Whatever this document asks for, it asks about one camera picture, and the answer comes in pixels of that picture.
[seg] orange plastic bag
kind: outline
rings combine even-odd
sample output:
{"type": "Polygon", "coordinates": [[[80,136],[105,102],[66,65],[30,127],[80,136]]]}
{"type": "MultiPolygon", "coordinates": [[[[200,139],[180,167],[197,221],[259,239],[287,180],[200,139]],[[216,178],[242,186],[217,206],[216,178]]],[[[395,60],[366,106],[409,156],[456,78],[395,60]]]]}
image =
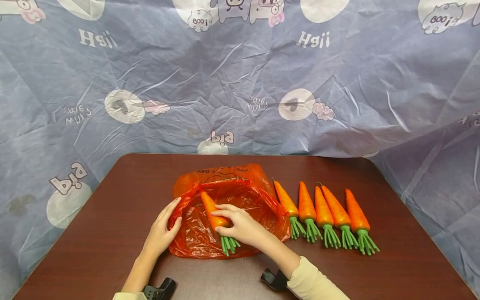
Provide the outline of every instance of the orange plastic bag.
{"type": "Polygon", "coordinates": [[[200,198],[200,188],[217,204],[230,203],[246,210],[280,240],[290,237],[287,212],[276,200],[274,190],[259,165],[210,168],[182,175],[173,186],[173,199],[181,196],[182,200],[168,220],[168,228],[172,228],[179,216],[183,219],[179,233],[168,248],[173,255],[231,259],[259,252],[240,243],[241,247],[235,250],[235,254],[227,257],[223,253],[220,236],[210,227],[200,198]]]}

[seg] blue backdrop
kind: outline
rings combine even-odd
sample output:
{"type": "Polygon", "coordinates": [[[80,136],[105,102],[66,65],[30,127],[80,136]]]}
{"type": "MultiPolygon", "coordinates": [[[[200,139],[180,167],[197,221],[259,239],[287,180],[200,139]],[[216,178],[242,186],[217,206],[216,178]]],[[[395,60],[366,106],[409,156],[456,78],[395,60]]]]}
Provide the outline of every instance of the blue backdrop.
{"type": "Polygon", "coordinates": [[[0,0],[0,299],[131,152],[369,157],[480,294],[480,0],[0,0]]]}

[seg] cream sleeve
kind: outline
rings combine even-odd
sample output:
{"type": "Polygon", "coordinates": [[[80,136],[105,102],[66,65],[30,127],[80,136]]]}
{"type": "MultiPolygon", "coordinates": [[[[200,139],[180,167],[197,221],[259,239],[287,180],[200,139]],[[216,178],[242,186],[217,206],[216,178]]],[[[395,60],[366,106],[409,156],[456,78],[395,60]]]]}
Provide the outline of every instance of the cream sleeve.
{"type": "Polygon", "coordinates": [[[116,293],[112,300],[147,300],[145,294],[140,293],[116,293]]]}
{"type": "Polygon", "coordinates": [[[349,300],[316,266],[305,257],[300,257],[300,265],[293,271],[288,289],[302,300],[349,300]]]}

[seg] carrot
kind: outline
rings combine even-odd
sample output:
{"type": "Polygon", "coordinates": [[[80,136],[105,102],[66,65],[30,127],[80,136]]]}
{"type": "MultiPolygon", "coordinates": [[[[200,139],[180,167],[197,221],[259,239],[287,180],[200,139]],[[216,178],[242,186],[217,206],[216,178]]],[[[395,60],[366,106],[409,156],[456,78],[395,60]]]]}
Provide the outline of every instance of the carrot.
{"type": "Polygon", "coordinates": [[[333,216],[333,223],[335,227],[342,231],[342,246],[343,248],[352,249],[352,246],[355,249],[358,248],[359,244],[355,239],[355,236],[350,231],[350,217],[348,216],[345,209],[343,209],[342,205],[338,202],[332,192],[324,185],[320,184],[320,188],[324,194],[325,200],[327,202],[328,208],[330,208],[330,212],[333,216]]]}
{"type": "Polygon", "coordinates": [[[377,245],[373,242],[373,240],[368,235],[370,231],[370,224],[365,217],[360,205],[358,204],[357,200],[353,196],[353,193],[349,189],[345,189],[345,201],[347,202],[347,211],[350,219],[352,221],[351,228],[354,232],[357,233],[359,236],[359,245],[360,251],[363,255],[365,255],[365,250],[367,254],[370,256],[372,253],[375,254],[376,251],[380,251],[377,245]]]}
{"type": "Polygon", "coordinates": [[[297,217],[299,216],[299,210],[287,192],[283,189],[282,185],[278,181],[275,181],[275,179],[272,178],[272,180],[275,186],[276,194],[280,200],[280,204],[287,211],[288,216],[290,217],[290,237],[296,240],[300,236],[300,232],[303,234],[303,236],[306,236],[307,233],[297,220],[297,217]]]}
{"type": "Polygon", "coordinates": [[[333,216],[319,186],[315,186],[315,209],[317,213],[317,226],[324,229],[325,248],[328,248],[328,241],[330,246],[338,249],[341,243],[332,227],[334,224],[333,216]]]}
{"type": "MultiPolygon", "coordinates": [[[[202,202],[204,203],[205,211],[207,212],[208,220],[210,221],[210,226],[212,229],[215,230],[218,226],[228,227],[230,226],[230,222],[227,218],[222,216],[212,216],[212,212],[216,211],[215,202],[213,199],[203,190],[200,190],[200,197],[202,202]]],[[[237,242],[236,239],[231,237],[224,237],[220,235],[221,242],[222,242],[222,250],[226,256],[230,256],[228,251],[235,254],[235,248],[240,247],[240,244],[237,242]]]]}
{"type": "Polygon", "coordinates": [[[320,231],[315,225],[317,213],[313,207],[310,194],[308,194],[307,186],[303,181],[300,181],[299,188],[299,214],[300,220],[307,225],[307,241],[315,243],[317,241],[317,236],[319,236],[320,239],[323,239],[320,231]]]}

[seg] plastic carrot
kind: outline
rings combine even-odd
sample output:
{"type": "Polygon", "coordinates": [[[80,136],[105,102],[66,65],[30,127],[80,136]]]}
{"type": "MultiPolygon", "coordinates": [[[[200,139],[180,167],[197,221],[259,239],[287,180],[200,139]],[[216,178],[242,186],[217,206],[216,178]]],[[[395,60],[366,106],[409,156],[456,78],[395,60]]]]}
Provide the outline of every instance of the plastic carrot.
{"type": "Polygon", "coordinates": [[[315,209],[317,213],[317,226],[324,229],[325,248],[328,248],[328,243],[330,243],[330,246],[338,249],[341,243],[336,232],[333,230],[333,216],[319,186],[315,186],[315,209]]]}
{"type": "Polygon", "coordinates": [[[332,194],[332,192],[324,185],[321,183],[318,183],[321,185],[322,192],[324,193],[325,200],[327,202],[328,208],[330,208],[330,212],[332,213],[333,216],[333,223],[335,227],[339,228],[342,231],[342,246],[343,248],[349,248],[352,249],[352,246],[355,247],[355,249],[358,248],[359,243],[355,239],[355,236],[353,233],[350,231],[350,217],[348,216],[347,212],[345,209],[343,209],[342,205],[338,200],[335,198],[335,196],[332,194]]]}
{"type": "Polygon", "coordinates": [[[352,221],[351,228],[359,236],[361,253],[365,255],[366,250],[368,255],[372,255],[375,254],[375,250],[380,251],[368,235],[370,224],[368,224],[365,214],[349,189],[345,189],[345,201],[347,202],[348,215],[352,221]]]}
{"type": "Polygon", "coordinates": [[[299,188],[299,216],[300,220],[307,225],[307,241],[315,243],[317,241],[317,236],[319,236],[320,239],[323,239],[320,231],[315,225],[317,214],[315,213],[310,194],[308,194],[307,186],[303,181],[300,181],[299,188]]]}
{"type": "MultiPolygon", "coordinates": [[[[216,211],[217,209],[215,208],[215,202],[205,191],[200,191],[200,197],[204,203],[205,210],[207,211],[207,216],[210,220],[210,225],[212,226],[213,230],[215,230],[215,228],[218,226],[230,226],[230,222],[227,218],[222,216],[212,216],[212,212],[216,211]]],[[[232,252],[232,254],[235,254],[235,248],[240,247],[240,244],[237,242],[237,240],[231,237],[224,237],[222,235],[220,235],[220,237],[222,240],[223,253],[225,253],[226,256],[230,256],[228,251],[232,252]]]]}
{"type": "Polygon", "coordinates": [[[299,216],[299,210],[287,192],[283,189],[282,185],[278,181],[275,181],[275,179],[272,180],[273,184],[275,185],[276,194],[280,200],[280,204],[287,211],[288,216],[290,217],[290,237],[296,240],[300,236],[300,232],[303,234],[303,236],[306,236],[307,233],[297,220],[297,217],[299,216]]]}

